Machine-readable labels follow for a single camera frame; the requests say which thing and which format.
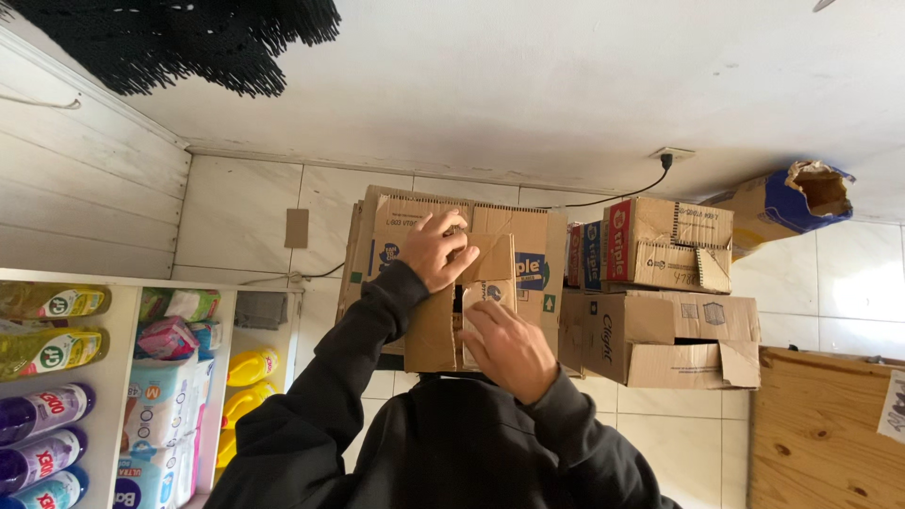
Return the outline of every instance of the white tile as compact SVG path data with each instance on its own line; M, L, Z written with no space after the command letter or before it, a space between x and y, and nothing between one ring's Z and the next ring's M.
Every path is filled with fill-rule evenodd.
M749 423L723 421L722 509L745 509L748 496Z
M343 263L352 204L365 198L370 185L411 190L412 179L406 175L305 165L298 203L299 208L309 210L308 248L292 250L291 270L323 274ZM331 277L342 277L342 271Z
M766 312L817 315L815 232L768 242L731 267L732 295Z
M448 178L415 177L414 190L420 193L466 198L499 205L519 204L518 186L482 184L481 182L466 182Z
M273 288L286 288L285 274L256 273L251 271L236 271L233 269L212 269L210 267L190 267L186 265L174 265L173 281L198 281L199 283L219 284L245 284L254 281L252 286L268 286Z
M816 316L772 312L762 312L759 316L763 346L788 348L795 345L799 350L820 350Z
M817 230L820 316L905 322L902 232L845 221Z
M521 206L563 206L579 203L590 203L608 198L604 195L591 195L588 193L573 193L571 191L551 191L548 189L534 189L523 187L519 192L519 205ZM571 206L565 208L569 222L591 223L604 218L604 209L619 200L611 200L592 206Z
M196 156L176 263L287 273L286 209L299 202L301 165Z
M406 373L405 371L393 371L395 378L393 381L393 396L408 392L409 389L418 383L418 373Z
M616 382L604 377L587 377L585 379L570 379L576 389L584 392L597 406L598 412L616 412Z
M723 390L723 418L748 420L751 416L751 391Z
M361 445L365 443L365 435L367 429L371 427L374 416L386 403L385 399L361 399L361 406L365 413L365 426L361 428L358 435L348 445L345 452L342 453L343 462L346 464L346 473L351 474L355 470L355 463L358 461L358 453L361 451Z
M300 284L305 293L301 296L299 348L295 356L296 376L314 359L314 347L333 328L341 283L341 280L332 277L319 277Z
M619 413L720 418L718 390L631 389L619 387Z
M393 397L393 371L377 370L371 374L362 398L390 399Z
M597 420L604 426L616 427L616 414L597 412Z
M905 360L905 323L821 317L820 351Z
M647 459L661 493L684 509L718 509L721 423L620 413L617 429Z

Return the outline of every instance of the black hoodie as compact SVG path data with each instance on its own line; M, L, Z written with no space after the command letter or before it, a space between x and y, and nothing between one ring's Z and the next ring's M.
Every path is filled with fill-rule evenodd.
M364 283L289 391L239 420L205 508L679 507L562 370L532 405L476 379L419 383L380 409L347 472L380 348L427 296L398 261Z

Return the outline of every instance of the person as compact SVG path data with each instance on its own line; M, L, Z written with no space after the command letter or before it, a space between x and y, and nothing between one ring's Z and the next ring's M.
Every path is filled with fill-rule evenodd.
M238 452L206 509L678 507L642 455L597 422L540 328L495 302L464 310L480 336L459 332L492 383L431 377L389 399L347 471L380 348L479 254L464 233L444 236L453 226L467 226L458 211L419 221L286 394L239 420Z

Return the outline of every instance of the cleaning bottle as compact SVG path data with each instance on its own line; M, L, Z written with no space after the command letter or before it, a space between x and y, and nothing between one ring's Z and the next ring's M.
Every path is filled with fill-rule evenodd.
M217 465L214 468L226 468L235 453L235 429L224 429L217 443Z
M223 429L235 429L235 421L243 415L258 408L265 399L277 393L269 381L260 381L248 389L240 390L233 394L224 405L224 418L220 424Z
M93 284L0 283L0 317L53 320L107 311L110 290Z
M22 491L0 498L0 509L69 509L88 491L88 474L70 466Z
M83 383L0 399L0 447L87 416L94 409L94 399L94 389Z
M0 449L0 496L15 493L79 461L87 446L84 431L64 427L11 449Z
M280 356L274 349L244 351L229 359L226 385L230 387L252 385L273 373L279 364Z
M103 329L64 327L29 334L0 334L0 381L71 370L107 356Z

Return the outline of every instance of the yellow bottle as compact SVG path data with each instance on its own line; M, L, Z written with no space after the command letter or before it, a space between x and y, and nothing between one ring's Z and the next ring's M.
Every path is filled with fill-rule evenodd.
M220 434L220 442L217 444L217 465L215 468L225 468L235 456L235 429L224 429Z
M0 334L0 381L71 370L107 356L103 329L66 327L30 334Z
M244 351L229 359L226 385L230 387L252 385L273 373L279 364L280 356L273 349Z
M236 392L224 405L224 418L220 427L223 429L235 429L235 421L258 408L265 399L276 393L277 388L267 380Z
M92 284L0 283L0 318L53 320L107 311L110 290Z

